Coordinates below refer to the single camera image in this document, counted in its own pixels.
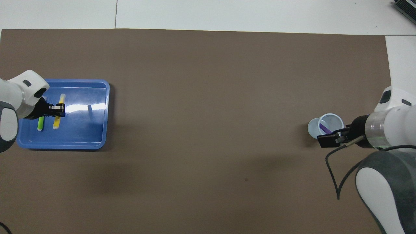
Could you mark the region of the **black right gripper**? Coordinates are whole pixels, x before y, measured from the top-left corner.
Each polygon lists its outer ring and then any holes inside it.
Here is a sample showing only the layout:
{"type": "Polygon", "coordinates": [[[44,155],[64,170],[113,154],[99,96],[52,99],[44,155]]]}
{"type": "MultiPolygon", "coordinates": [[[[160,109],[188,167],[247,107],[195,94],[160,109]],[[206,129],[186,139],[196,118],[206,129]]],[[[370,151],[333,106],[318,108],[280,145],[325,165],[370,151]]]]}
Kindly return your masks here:
{"type": "Polygon", "coordinates": [[[357,142],[361,148],[368,148],[370,146],[369,141],[365,134],[365,124],[369,115],[362,115],[355,118],[351,124],[345,126],[342,129],[336,129],[331,134],[318,135],[317,140],[321,148],[338,148],[345,142],[351,142],[359,136],[364,136],[364,139],[357,142]]]}

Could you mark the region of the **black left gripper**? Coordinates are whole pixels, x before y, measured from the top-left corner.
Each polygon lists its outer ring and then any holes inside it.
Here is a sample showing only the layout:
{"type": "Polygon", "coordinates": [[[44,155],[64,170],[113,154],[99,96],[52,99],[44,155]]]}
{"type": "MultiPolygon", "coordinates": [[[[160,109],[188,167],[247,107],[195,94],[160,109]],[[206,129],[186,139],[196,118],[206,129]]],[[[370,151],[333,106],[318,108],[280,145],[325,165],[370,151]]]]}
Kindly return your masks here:
{"type": "Polygon", "coordinates": [[[57,103],[56,105],[49,104],[44,97],[41,97],[33,111],[30,113],[30,120],[38,119],[45,116],[65,117],[64,103],[57,103]]]}

